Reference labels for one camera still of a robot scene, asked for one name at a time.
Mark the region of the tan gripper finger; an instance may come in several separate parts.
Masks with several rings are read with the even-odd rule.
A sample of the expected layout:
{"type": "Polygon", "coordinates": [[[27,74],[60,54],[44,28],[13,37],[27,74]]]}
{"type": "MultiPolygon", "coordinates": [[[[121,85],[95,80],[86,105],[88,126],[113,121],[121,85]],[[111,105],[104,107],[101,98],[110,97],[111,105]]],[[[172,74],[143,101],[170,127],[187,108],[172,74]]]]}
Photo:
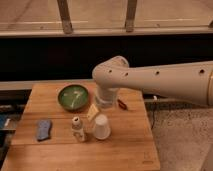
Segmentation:
{"type": "Polygon", "coordinates": [[[87,113],[88,121],[91,122],[98,114],[99,108],[95,104],[92,104],[87,113]]]}

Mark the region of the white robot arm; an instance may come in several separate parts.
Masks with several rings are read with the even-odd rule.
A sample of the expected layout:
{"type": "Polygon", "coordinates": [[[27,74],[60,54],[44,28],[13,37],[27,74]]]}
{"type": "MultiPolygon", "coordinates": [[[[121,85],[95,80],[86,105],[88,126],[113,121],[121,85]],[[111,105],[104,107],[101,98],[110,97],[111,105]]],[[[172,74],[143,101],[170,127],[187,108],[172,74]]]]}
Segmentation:
{"type": "Polygon", "coordinates": [[[94,67],[95,103],[112,107],[120,88],[213,106],[213,61],[131,68],[123,56],[94,67]]]}

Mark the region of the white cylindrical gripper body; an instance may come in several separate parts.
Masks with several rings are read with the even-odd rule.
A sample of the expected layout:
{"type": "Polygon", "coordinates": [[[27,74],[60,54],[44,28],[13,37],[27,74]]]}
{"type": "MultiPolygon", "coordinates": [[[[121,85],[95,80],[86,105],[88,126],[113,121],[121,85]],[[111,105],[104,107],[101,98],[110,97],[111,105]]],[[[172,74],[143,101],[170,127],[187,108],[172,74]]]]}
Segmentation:
{"type": "Polygon", "coordinates": [[[117,100],[118,88],[98,87],[95,92],[95,103],[99,108],[110,108],[117,100]]]}

